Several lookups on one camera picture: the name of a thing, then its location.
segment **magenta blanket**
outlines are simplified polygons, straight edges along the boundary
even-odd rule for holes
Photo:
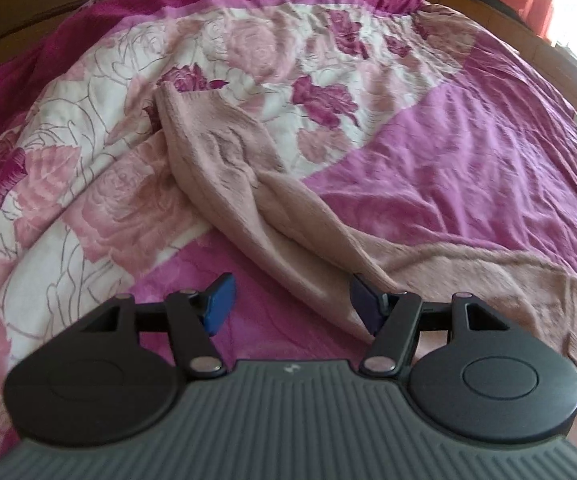
[[[229,364],[356,362],[365,348],[190,205],[159,131],[162,81],[220,89],[358,230],[529,251],[577,276],[574,110],[459,13],[422,0],[95,3],[0,66],[0,450],[6,372],[118,292],[159,300],[233,272],[238,300],[215,338]]]

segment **floral bedspread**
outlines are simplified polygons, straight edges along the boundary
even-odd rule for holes
[[[577,274],[577,123],[476,23],[422,0],[106,0],[0,67],[0,451],[7,371],[97,304],[234,272],[215,343],[357,360],[176,186],[153,91],[220,89],[347,224],[538,253]],[[145,346],[166,353],[158,338]]]

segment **metal rivet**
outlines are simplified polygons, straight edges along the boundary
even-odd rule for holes
[[[373,372],[375,374],[387,374],[388,372],[395,370],[397,363],[390,357],[376,355],[366,359],[363,362],[363,366],[369,372]]]
[[[222,362],[217,357],[203,355],[191,359],[190,368],[200,374],[211,374],[222,369]]]

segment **bed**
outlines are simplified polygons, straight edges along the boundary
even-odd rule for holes
[[[232,272],[229,365],[356,365],[359,271],[430,301],[470,290],[577,365],[577,114],[462,14],[104,0],[0,66],[0,454],[8,370],[113,295]]]

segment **black clamp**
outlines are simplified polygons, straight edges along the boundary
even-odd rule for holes
[[[359,367],[398,380],[437,425],[480,442],[520,444],[566,434],[577,413],[577,368],[470,292],[430,303],[387,294],[360,275],[353,307],[375,335]],[[446,346],[411,367],[423,331],[448,331]]]
[[[234,302],[232,274],[161,303],[105,301],[9,373],[4,402],[15,429],[52,445],[97,446],[149,427],[187,383],[226,373],[210,336]],[[168,333],[175,366],[141,348],[139,332]]]

